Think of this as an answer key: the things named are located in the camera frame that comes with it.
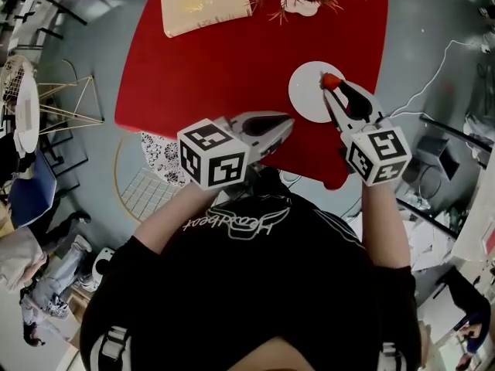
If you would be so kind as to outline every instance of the red table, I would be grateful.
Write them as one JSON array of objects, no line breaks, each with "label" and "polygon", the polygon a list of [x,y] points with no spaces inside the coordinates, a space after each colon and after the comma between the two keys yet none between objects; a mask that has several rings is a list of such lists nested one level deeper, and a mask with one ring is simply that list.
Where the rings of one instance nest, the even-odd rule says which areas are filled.
[{"label": "red table", "polygon": [[176,138],[205,117],[245,111],[285,111],[294,131],[266,165],[338,189],[347,179],[340,134],[333,124],[299,116],[288,81],[303,63],[322,60],[373,92],[380,70],[388,0],[339,0],[344,10],[320,7],[313,17],[287,14],[270,21],[280,0],[252,17],[235,19],[169,39],[160,0],[148,0],[134,34],[118,94],[115,122],[132,131]]}]

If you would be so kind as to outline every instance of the backpack strap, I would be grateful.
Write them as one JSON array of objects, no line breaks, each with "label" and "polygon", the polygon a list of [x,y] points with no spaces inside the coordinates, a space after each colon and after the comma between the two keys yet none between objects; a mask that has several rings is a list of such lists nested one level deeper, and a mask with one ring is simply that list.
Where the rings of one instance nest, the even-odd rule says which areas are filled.
[{"label": "backpack strap", "polygon": [[407,363],[404,356],[400,353],[395,344],[386,342],[378,357],[377,371],[405,371]]},{"label": "backpack strap", "polygon": [[126,328],[112,326],[94,343],[90,371],[131,371],[131,335]]}]

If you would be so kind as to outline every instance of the hair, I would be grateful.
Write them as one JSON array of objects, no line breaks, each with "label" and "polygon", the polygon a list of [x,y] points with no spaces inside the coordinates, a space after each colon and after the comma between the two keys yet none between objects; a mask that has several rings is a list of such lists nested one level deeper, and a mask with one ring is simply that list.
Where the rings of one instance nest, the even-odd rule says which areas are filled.
[{"label": "hair", "polygon": [[464,364],[461,364],[460,366],[456,367],[456,371],[466,371],[469,368],[469,365],[471,364],[471,359],[466,361]]},{"label": "hair", "polygon": [[36,331],[36,327],[38,327],[36,323],[31,323],[30,325],[24,323],[23,327],[24,327],[24,340],[28,345],[34,347],[45,345],[45,342],[43,342],[41,339],[33,338],[31,336],[31,334],[33,334]]}]

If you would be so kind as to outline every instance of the book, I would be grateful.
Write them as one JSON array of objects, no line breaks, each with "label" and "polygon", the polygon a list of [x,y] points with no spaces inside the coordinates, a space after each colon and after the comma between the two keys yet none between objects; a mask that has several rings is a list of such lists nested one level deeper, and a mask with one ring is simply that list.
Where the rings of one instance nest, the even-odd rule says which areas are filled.
[{"label": "book", "polygon": [[249,0],[162,0],[163,30],[168,37],[251,14]]}]

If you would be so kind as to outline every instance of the black t-shirt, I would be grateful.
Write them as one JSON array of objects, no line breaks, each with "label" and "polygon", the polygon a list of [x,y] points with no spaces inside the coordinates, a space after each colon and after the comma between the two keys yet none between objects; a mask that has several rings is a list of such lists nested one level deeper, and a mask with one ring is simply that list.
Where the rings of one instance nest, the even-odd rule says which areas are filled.
[{"label": "black t-shirt", "polygon": [[298,196],[252,196],[195,216],[156,255],[132,237],[94,294],[81,355],[131,331],[132,369],[225,370],[274,337],[316,369],[377,369],[393,342],[416,370],[410,268],[375,267],[341,219]]}]

